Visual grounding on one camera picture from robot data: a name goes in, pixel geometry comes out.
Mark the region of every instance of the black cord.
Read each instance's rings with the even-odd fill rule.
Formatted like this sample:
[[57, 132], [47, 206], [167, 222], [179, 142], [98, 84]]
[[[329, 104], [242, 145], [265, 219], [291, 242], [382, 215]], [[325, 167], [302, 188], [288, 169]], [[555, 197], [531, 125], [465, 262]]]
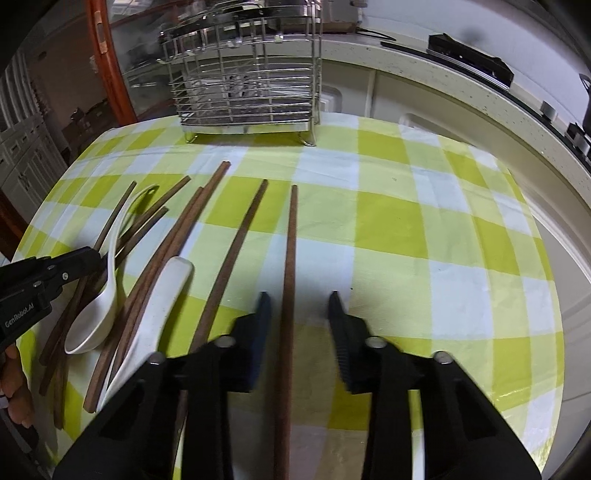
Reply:
[[382, 40], [396, 41], [394, 37], [386, 35], [385, 33], [376, 32], [375, 30], [368, 30], [367, 28], [357, 27], [355, 28], [357, 35], [364, 35], [365, 37], [381, 38]]

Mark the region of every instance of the brown wall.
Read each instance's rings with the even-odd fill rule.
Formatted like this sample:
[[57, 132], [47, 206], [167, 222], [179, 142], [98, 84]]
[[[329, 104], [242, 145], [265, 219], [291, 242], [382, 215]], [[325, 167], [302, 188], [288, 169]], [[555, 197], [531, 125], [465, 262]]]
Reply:
[[[39, 60], [43, 51], [47, 56]], [[49, 102], [61, 128], [70, 123], [76, 108], [86, 112], [106, 98], [100, 77], [90, 66], [92, 54], [86, 17], [80, 17], [27, 55], [33, 82]]]

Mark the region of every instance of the tablecloth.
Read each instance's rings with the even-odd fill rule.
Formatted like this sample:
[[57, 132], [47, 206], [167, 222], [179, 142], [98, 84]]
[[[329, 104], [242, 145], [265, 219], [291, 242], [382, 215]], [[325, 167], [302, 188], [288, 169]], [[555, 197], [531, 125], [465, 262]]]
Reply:
[[[101, 135], [64, 174], [35, 215], [17, 259], [92, 245], [132, 180], [188, 186], [120, 269], [129, 292], [198, 185], [222, 160], [232, 166], [192, 230], [182, 256], [195, 273], [167, 323], [161, 349], [187, 352], [213, 280], [261, 179], [269, 188], [224, 295], [211, 336], [252, 311], [260, 291], [280, 310], [288, 195], [300, 189], [291, 473], [294, 480], [358, 479], [369, 395], [349, 395], [338, 377], [326, 322], [338, 290], [349, 313], [402, 350], [447, 350], [502, 412], [542, 468], [560, 410], [564, 352], [552, 273], [532, 214], [507, 168], [490, 154], [389, 122], [324, 114], [316, 148], [294, 134], [199, 136], [184, 141], [178, 119]], [[54, 313], [20, 341], [37, 389], [36, 355]], [[274, 338], [259, 386], [230, 399], [237, 478], [270, 475]], [[37, 426], [54, 460], [90, 422], [83, 397], [98, 352], [70, 361], [64, 430], [35, 396]], [[422, 425], [413, 395], [415, 477], [422, 478]]]

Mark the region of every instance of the logo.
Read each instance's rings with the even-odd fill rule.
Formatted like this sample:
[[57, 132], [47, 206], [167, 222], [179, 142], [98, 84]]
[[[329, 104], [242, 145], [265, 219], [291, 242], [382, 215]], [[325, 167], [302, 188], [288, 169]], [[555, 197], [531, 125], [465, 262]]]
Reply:
[[23, 310], [21, 310], [18, 313], [15, 313], [14, 316], [7, 322], [4, 322], [4, 326], [6, 328], [10, 328], [12, 325], [14, 325], [17, 320], [23, 318], [27, 313], [29, 313], [31, 310], [33, 309], [33, 304], [30, 303], [28, 305], [28, 307], [25, 307]]

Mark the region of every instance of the wire basket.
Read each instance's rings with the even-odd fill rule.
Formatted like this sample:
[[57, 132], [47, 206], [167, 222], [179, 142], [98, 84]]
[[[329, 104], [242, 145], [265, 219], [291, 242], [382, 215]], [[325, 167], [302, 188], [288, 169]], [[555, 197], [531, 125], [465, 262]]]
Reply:
[[[309, 132], [300, 138], [314, 145], [320, 14], [319, 0], [230, 0], [165, 30], [161, 62], [183, 131], [190, 137]], [[287, 44], [295, 55], [281, 54]]]

